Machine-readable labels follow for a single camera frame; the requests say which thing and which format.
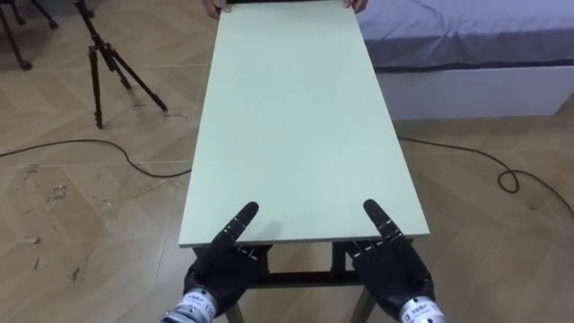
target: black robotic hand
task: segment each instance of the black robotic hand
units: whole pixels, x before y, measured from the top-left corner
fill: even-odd
[[[407,302],[421,298],[435,300],[431,274],[410,241],[375,201],[367,200],[363,207],[382,239],[349,242],[345,245],[346,252],[383,311],[397,321],[404,321],[404,315],[408,314],[402,309]]]
[[[195,288],[208,291],[217,303],[215,316],[222,315],[238,302],[248,287],[262,274],[259,261],[270,248],[271,246],[260,246],[229,249],[213,260],[205,274],[197,273],[192,265],[187,270],[183,293]]]
[[[234,246],[258,209],[257,203],[247,203],[205,249],[196,250],[197,259],[187,270],[183,293],[201,291],[203,296],[211,296],[215,309],[206,311],[215,313],[208,316],[225,313],[263,272],[260,260],[271,246]]]

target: bed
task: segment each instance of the bed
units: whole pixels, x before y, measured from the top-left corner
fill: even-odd
[[[371,0],[358,21],[394,119],[551,115],[574,90],[571,0]]]

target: gray bed sheet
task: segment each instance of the gray bed sheet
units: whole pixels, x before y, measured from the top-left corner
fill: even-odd
[[[574,59],[574,0],[370,0],[357,19],[375,67]]]

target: light green tabletop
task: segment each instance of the light green tabletop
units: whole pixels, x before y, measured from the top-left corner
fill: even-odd
[[[378,236],[376,200],[429,233],[354,13],[341,0],[241,4],[221,17],[179,245],[249,201],[239,242]]]

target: white bed frame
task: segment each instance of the white bed frame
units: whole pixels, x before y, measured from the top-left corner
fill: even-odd
[[[574,91],[574,65],[378,74],[393,120],[547,116]]]

